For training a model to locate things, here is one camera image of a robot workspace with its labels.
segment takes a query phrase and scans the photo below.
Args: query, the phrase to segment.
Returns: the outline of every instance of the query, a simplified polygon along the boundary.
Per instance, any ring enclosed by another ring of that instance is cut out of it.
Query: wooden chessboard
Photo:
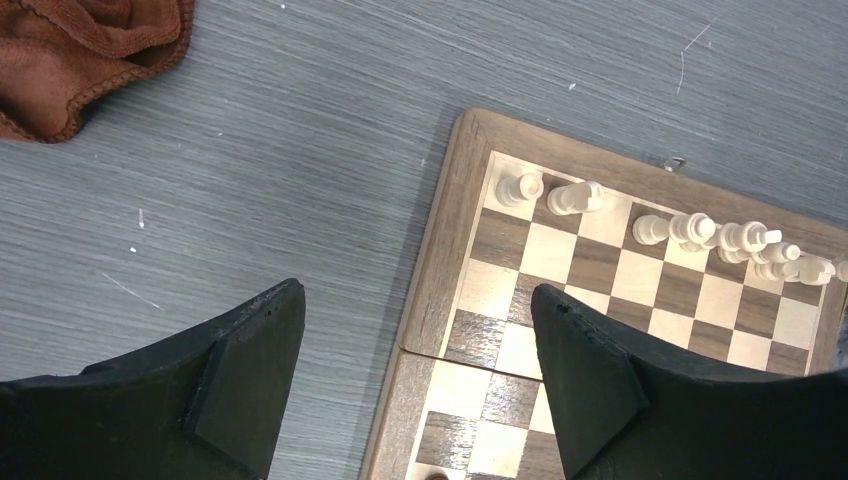
[[[546,194],[504,207],[502,178]],[[553,215],[553,188],[594,180],[600,211]],[[562,479],[530,317],[541,283],[670,343],[758,370],[829,369],[846,284],[759,279],[752,264],[633,240],[636,218],[764,222],[845,258],[848,232],[493,112],[455,126],[371,433],[363,479]],[[750,218],[756,212],[756,218]]]

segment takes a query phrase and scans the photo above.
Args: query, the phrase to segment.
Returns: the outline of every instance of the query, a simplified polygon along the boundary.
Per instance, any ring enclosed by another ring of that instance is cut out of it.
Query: gray carpet
[[[178,69],[68,144],[0,144],[0,379],[77,373],[297,277],[272,478],[356,478],[466,107],[848,227],[845,25],[825,0],[201,0]]]

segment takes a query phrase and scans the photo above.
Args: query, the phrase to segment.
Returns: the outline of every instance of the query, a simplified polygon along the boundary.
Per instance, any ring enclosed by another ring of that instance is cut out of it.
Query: chess piece
[[[754,273],[763,280],[771,280],[774,282],[797,282],[798,268],[797,265],[787,263],[761,263],[754,265]]]
[[[722,229],[724,241],[731,248],[746,252],[761,252],[767,245],[783,239],[780,230],[769,230],[760,222],[747,222],[742,225],[731,225]]]
[[[677,243],[704,243],[716,230],[715,222],[705,213],[675,215],[669,222],[669,238]]]
[[[804,285],[827,285],[836,275],[833,262],[820,257],[801,257],[798,260],[798,279]]]
[[[683,242],[680,244],[680,249],[684,252],[689,253],[703,252],[704,250],[709,250],[709,248],[704,246],[704,244],[695,242]]]
[[[545,185],[538,173],[526,173],[520,177],[508,177],[498,183],[495,196],[505,207],[515,207],[542,196]]]
[[[751,254],[744,250],[725,250],[720,248],[718,258],[727,263],[742,263],[751,258]]]
[[[595,212],[603,203],[604,187],[598,182],[573,183],[548,194],[548,209],[555,215]]]
[[[770,243],[760,253],[766,261],[772,263],[786,263],[801,257],[798,245],[787,242]]]
[[[836,266],[836,278],[848,282],[848,260],[839,262]]]
[[[633,222],[633,238],[642,245],[656,245],[668,239],[668,220],[643,215]]]

